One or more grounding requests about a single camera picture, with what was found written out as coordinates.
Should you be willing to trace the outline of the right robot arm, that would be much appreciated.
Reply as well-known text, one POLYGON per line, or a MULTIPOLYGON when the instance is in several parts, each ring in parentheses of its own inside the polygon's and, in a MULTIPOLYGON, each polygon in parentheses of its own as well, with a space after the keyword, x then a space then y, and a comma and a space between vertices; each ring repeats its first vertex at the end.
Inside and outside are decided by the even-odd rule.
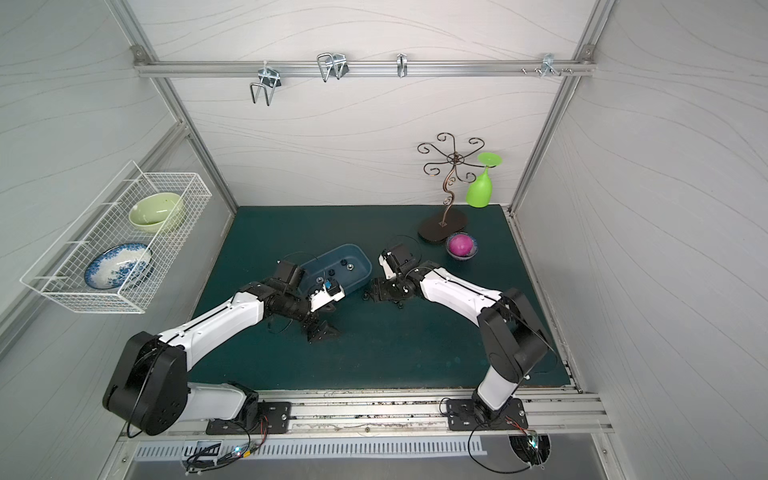
POLYGON ((487 289, 444 267, 417 260, 402 243, 382 251, 384 275, 372 280, 365 297, 397 306, 410 298, 442 305, 478 328, 489 368, 472 395, 482 423, 498 417, 526 376, 552 350, 543 323, 528 298, 516 288, 487 289))

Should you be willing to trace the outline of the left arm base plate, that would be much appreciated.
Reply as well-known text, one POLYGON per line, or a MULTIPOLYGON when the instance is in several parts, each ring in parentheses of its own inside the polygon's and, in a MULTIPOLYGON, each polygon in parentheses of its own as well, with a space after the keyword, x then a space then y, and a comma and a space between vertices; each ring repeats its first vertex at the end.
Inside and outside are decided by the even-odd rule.
POLYGON ((235 435, 257 433, 267 435, 286 434, 291 420, 290 402, 252 402, 229 420, 210 420, 206 427, 207 435, 235 435))

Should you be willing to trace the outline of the blue plastic storage box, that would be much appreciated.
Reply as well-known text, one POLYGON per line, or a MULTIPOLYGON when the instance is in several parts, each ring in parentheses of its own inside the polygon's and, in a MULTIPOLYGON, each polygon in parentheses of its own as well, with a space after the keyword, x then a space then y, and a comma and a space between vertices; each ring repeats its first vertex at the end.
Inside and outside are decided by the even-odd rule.
POLYGON ((302 295, 312 293, 326 280, 335 279, 344 288, 347 295, 365 287, 372 274, 372 264, 364 251, 356 244, 343 244, 326 253, 301 264, 305 274, 299 284, 302 295), (340 260, 354 263, 354 268, 341 266, 340 260), (330 276, 329 270, 335 269, 336 275, 330 276))

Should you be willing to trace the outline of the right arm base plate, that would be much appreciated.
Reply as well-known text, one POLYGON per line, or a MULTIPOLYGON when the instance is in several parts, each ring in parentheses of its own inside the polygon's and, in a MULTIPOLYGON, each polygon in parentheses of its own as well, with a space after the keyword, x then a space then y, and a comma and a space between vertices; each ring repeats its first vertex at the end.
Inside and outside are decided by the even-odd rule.
POLYGON ((439 410, 447 418, 451 431, 507 431, 529 428, 523 402, 515 397, 510 397, 497 411, 486 410, 482 402, 475 402, 473 399, 445 398, 441 401, 439 410))

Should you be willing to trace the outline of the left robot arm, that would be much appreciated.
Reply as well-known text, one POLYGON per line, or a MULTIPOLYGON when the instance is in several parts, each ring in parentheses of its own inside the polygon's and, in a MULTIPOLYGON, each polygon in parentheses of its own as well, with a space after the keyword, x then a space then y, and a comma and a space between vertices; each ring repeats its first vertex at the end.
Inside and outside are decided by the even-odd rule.
POLYGON ((303 275, 300 266, 280 262, 274 276, 241 287, 180 326, 133 335, 106 387, 103 408, 121 418, 127 430, 150 436, 196 420, 230 421, 252 430, 261 419, 256 391, 236 383, 194 383, 189 373, 217 347, 272 316, 299 323, 310 342, 337 335, 320 313, 345 297, 344 287, 325 279, 303 295, 298 289, 303 275))

